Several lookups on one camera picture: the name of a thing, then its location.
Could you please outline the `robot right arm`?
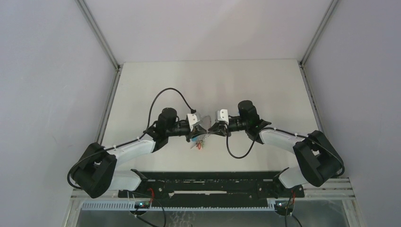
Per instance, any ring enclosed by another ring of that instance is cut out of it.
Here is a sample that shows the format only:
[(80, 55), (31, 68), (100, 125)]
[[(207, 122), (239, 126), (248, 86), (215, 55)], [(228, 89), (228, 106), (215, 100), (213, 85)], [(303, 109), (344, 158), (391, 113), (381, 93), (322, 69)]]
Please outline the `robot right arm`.
[(323, 132), (314, 130), (304, 136), (272, 127), (260, 118), (250, 100), (241, 101), (238, 111), (238, 116), (230, 116), (226, 109), (217, 111), (216, 122), (208, 134), (229, 138), (233, 132), (244, 131), (253, 144), (271, 145), (294, 154), (297, 166), (288, 167), (273, 178), (276, 195), (285, 197), (292, 188), (307, 183), (320, 187), (344, 174), (344, 162)]

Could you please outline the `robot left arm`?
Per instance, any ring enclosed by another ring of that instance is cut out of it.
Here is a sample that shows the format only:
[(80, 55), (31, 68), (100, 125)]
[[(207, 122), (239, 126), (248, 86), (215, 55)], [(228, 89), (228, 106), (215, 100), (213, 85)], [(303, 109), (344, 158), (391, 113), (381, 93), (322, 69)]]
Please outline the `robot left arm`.
[(97, 142), (88, 145), (79, 161), (67, 173), (67, 182), (75, 189), (83, 190), (91, 198), (98, 198), (106, 191), (126, 190), (136, 197), (144, 196), (148, 185), (144, 177), (134, 170), (118, 170), (118, 166), (142, 155), (160, 150), (170, 137), (184, 136), (187, 142), (207, 130), (201, 126), (202, 119), (195, 110), (184, 120), (178, 120), (173, 108), (165, 108), (158, 119), (129, 142), (105, 148)]

